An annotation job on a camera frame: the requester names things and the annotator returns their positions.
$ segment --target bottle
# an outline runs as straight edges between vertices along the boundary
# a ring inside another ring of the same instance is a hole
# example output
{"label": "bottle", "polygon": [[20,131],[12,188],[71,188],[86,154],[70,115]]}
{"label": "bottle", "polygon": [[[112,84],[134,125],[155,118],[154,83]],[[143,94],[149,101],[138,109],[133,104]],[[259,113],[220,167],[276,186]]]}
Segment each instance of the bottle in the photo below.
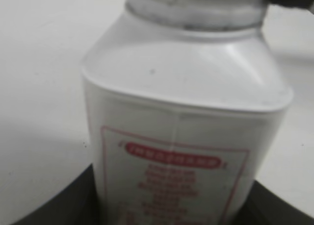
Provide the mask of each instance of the bottle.
{"label": "bottle", "polygon": [[292,100],[266,0],[127,0],[84,59],[106,225],[227,225]]}

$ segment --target bottle shoulder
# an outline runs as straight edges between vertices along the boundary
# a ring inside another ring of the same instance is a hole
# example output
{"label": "bottle shoulder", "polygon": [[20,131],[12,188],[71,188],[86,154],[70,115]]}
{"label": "bottle shoulder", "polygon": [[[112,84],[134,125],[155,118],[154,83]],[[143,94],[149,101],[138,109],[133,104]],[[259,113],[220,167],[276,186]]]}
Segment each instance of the bottle shoulder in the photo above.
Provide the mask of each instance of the bottle shoulder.
{"label": "bottle shoulder", "polygon": [[258,34],[183,39],[124,19],[90,51],[83,73],[106,90],[189,106],[275,111],[293,96]]}

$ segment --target white background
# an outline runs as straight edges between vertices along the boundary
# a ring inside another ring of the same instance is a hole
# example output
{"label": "white background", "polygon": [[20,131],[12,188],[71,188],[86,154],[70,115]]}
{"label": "white background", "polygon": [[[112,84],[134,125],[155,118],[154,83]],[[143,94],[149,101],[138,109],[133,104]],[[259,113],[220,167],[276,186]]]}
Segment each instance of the white background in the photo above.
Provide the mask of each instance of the white background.
{"label": "white background", "polygon": [[[0,225],[90,164],[79,61],[123,1],[0,0]],[[272,7],[264,29],[296,98],[258,179],[314,217],[314,15]]]}

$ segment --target white surface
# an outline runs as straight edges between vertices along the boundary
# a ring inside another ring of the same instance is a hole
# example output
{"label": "white surface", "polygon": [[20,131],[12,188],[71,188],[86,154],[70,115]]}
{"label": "white surface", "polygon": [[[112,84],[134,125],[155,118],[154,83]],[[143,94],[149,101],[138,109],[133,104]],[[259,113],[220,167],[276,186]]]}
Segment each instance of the white surface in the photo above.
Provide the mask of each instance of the white surface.
{"label": "white surface", "polygon": [[[0,0],[0,225],[41,206],[89,164],[79,60],[123,0]],[[314,17],[272,9],[266,37],[296,99],[259,180],[314,216]]]}

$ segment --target red border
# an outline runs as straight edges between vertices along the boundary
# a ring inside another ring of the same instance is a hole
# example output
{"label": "red border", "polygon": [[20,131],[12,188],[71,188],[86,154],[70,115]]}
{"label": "red border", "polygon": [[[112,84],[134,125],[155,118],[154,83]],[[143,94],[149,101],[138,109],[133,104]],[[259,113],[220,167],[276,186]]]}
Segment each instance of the red border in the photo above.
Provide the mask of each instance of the red border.
{"label": "red border", "polygon": [[[146,140],[146,141],[150,141],[150,142],[153,142],[153,143],[158,143],[158,144],[163,144],[163,145],[169,145],[171,144],[170,142],[166,142],[166,141],[161,141],[161,140],[157,140],[157,139],[153,139],[153,138],[149,138],[149,137],[144,137],[144,136],[140,136],[140,135],[137,135],[137,134],[133,134],[133,133],[129,133],[129,132],[125,132],[125,131],[122,131],[122,130],[118,130],[118,129],[114,129],[114,128],[111,128],[111,127],[108,127],[108,126],[103,126],[101,128],[101,136],[102,136],[102,141],[103,141],[103,156],[104,156],[104,160],[103,160],[103,167],[104,167],[104,186],[105,186],[105,197],[107,195],[107,186],[106,186],[106,183],[107,183],[107,174],[106,174],[106,166],[105,166],[105,159],[106,159],[106,145],[105,145],[105,130],[109,130],[111,132],[116,132],[116,133],[119,133],[119,134],[122,134],[122,135],[126,135],[126,136],[130,136],[130,137],[135,137],[135,138],[139,138],[139,139],[142,139],[142,140]],[[240,171],[239,173],[237,174],[236,176],[236,179],[235,179],[235,184],[230,192],[230,196],[227,200],[227,203],[226,203],[226,206],[223,210],[223,214],[221,216],[221,220],[220,222],[224,222],[225,219],[226,219],[226,215],[227,215],[227,212],[228,212],[228,209],[231,205],[231,202],[235,196],[235,193],[236,193],[236,189],[237,189],[237,186],[238,186],[238,183],[239,183],[239,180],[245,170],[245,167],[246,167],[246,164],[247,164],[247,161],[248,161],[248,158],[249,158],[249,155],[250,155],[250,151],[247,150],[247,149],[221,149],[221,148],[212,148],[212,147],[204,147],[204,146],[195,146],[195,145],[188,145],[188,144],[182,144],[182,143],[174,143],[174,145],[176,147],[181,147],[181,148],[194,148],[194,149],[200,149],[200,150],[215,150],[215,151],[224,151],[224,152],[239,152],[239,153],[245,153],[245,158],[243,160],[243,163],[242,163],[242,166],[240,168]]]}

